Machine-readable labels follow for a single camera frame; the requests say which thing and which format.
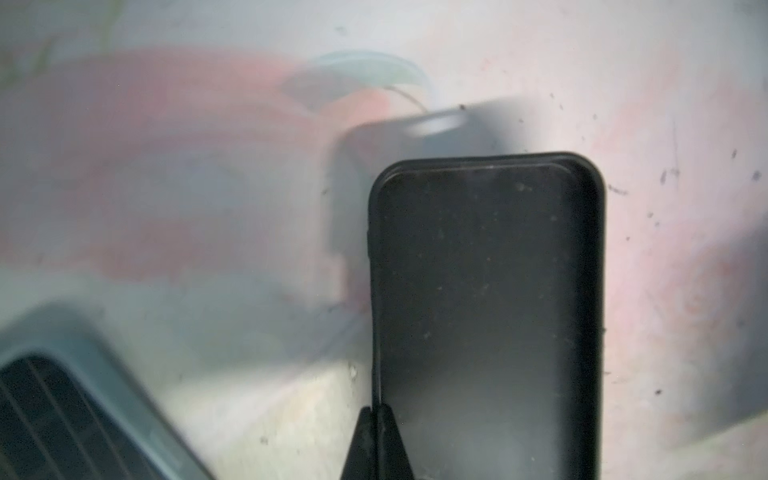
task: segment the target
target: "white surface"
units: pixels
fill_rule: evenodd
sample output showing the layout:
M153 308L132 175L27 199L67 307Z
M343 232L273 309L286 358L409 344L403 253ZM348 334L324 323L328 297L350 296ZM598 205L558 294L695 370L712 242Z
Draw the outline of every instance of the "white surface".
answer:
M768 3L98 5L0 7L0 316L103 306L219 478L338 477L369 400L367 188L421 152L334 145L418 113L388 74L433 111L493 102L505 142L472 153L577 151L621 192L603 477L763 477ZM428 80L363 64L313 111L280 89L345 50Z

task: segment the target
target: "dust spot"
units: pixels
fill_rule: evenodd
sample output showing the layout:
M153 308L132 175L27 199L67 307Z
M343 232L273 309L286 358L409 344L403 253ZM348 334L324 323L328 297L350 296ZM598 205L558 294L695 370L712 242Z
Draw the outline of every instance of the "dust spot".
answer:
M611 184L608 184L608 191L609 191L609 192L613 192L613 193L615 193L616 195L623 195L623 196L627 196L627 195L629 195L629 192L628 192L628 191L626 191L626 190L622 190L622 189L620 189L620 188L616 188L616 187L614 187L614 186L613 186L613 185L611 185Z

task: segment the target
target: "phone screen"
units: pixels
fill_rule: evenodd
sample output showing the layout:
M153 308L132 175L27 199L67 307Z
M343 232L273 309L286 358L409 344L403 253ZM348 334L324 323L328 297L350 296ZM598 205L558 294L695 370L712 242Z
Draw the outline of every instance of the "phone screen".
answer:
M596 472L602 190L583 173L416 162L375 187L374 399L416 478Z

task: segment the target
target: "smartphone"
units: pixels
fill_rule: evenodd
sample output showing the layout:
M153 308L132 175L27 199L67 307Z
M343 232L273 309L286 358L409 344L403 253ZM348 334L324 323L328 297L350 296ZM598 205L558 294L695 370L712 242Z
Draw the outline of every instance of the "smartphone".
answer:
M596 478L603 226L575 154L379 176L373 409L391 407L416 478Z

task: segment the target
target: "black phone case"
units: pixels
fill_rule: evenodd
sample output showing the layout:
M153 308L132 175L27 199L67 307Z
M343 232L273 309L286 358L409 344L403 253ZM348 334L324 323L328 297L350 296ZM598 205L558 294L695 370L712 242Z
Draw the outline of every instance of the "black phone case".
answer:
M378 177L372 418L391 408L416 478L597 478L603 237L601 176L575 154Z

